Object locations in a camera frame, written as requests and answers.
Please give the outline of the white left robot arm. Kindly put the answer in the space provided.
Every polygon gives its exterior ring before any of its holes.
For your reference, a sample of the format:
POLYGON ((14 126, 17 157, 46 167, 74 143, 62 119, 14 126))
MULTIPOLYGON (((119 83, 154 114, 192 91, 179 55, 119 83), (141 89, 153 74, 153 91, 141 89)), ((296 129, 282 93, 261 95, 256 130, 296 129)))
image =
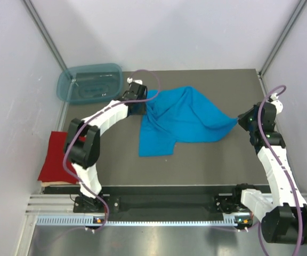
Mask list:
POLYGON ((117 122, 146 113, 147 87, 141 80, 128 78, 127 82, 128 90, 121 97, 92 116, 73 119, 64 143, 64 169, 77 178, 80 192, 86 197, 85 205, 94 212, 101 210, 104 204, 96 170, 101 136, 117 122))

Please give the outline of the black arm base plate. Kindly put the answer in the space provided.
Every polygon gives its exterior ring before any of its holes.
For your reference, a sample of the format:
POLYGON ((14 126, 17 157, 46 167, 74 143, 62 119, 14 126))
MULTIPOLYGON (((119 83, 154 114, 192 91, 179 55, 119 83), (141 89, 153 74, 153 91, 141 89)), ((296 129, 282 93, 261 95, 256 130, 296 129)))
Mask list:
POLYGON ((144 209, 204 210, 207 213, 232 213, 243 209, 241 191, 247 184, 236 186, 106 186, 98 198, 79 193, 74 212, 97 213, 106 209, 110 213, 123 213, 144 209))

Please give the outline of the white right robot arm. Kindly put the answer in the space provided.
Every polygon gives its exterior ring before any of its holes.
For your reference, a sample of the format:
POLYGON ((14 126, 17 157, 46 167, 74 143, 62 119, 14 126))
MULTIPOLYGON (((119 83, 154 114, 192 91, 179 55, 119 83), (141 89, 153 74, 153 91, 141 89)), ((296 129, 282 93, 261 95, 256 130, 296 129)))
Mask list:
POLYGON ((265 170, 272 200, 256 188, 247 188, 235 194, 231 203, 236 210, 248 208, 257 217, 266 242, 296 244, 301 236, 301 244, 307 244, 307 202, 294 184, 284 139, 275 131, 276 116, 282 109, 279 100, 270 99, 238 119, 265 170))

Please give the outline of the blue t shirt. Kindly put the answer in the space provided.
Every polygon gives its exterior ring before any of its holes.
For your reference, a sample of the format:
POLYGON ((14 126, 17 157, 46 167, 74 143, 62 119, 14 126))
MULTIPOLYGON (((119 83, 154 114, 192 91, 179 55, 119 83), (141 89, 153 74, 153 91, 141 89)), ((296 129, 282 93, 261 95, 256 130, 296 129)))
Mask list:
POLYGON ((220 141, 237 124, 236 118, 224 114, 191 86, 150 90, 148 97, 140 127, 140 157, 171 155, 176 143, 220 141))

